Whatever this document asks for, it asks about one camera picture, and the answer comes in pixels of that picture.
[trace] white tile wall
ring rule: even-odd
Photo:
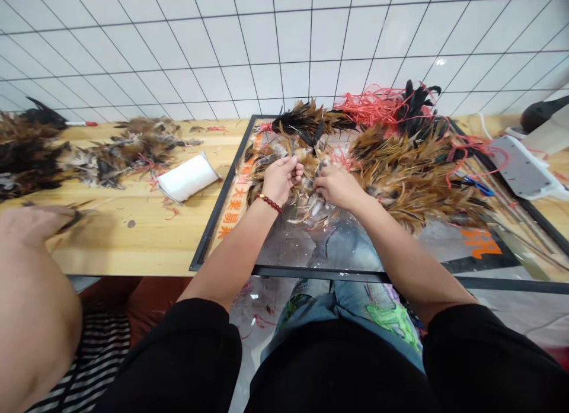
[[[0,109],[247,118],[369,85],[448,115],[566,94],[569,0],[0,0]]]

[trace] white roll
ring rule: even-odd
[[[158,177],[158,186],[171,200],[183,203],[221,176],[209,164],[205,152]]]

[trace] glass panel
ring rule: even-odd
[[[267,122],[270,120],[257,120],[255,125]],[[354,130],[325,137],[328,136],[328,143],[338,156],[347,156],[350,142],[358,134]],[[253,145],[258,149],[275,137],[276,134],[267,132],[252,134],[247,147]],[[253,170],[254,160],[255,157],[252,157],[244,162],[244,158],[241,158],[206,257],[235,227],[247,209],[247,192],[251,186],[248,177]],[[490,202],[505,221],[497,200],[490,199]],[[371,241],[359,222],[348,212],[342,210],[329,217],[324,225],[315,225],[321,221],[321,217],[329,215],[326,205],[306,223],[297,223],[303,217],[303,212],[295,205],[285,206],[283,211],[261,249],[257,264],[348,272],[383,271]],[[483,231],[431,221],[421,231],[418,240],[453,274],[522,280],[569,280],[568,272],[553,272],[550,264],[537,258],[518,239],[497,226],[490,231]]]

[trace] hand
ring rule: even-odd
[[[290,189],[301,181],[303,168],[296,155],[275,161],[265,170],[263,194],[282,207],[289,198]]]
[[[64,206],[32,206],[8,209],[0,214],[3,242],[41,245],[70,222],[75,211]]]
[[[314,188],[322,194],[326,201],[349,212],[362,199],[369,197],[353,175],[346,169],[335,166],[322,169],[320,176],[314,179]]]

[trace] blue handle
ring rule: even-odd
[[[486,185],[482,185],[479,182],[476,182],[474,179],[472,179],[471,177],[468,176],[464,176],[463,180],[466,183],[471,183],[474,185],[475,188],[478,188],[480,192],[482,192],[485,196],[487,197],[493,197],[494,196],[494,191],[491,190],[490,188],[488,188]]]

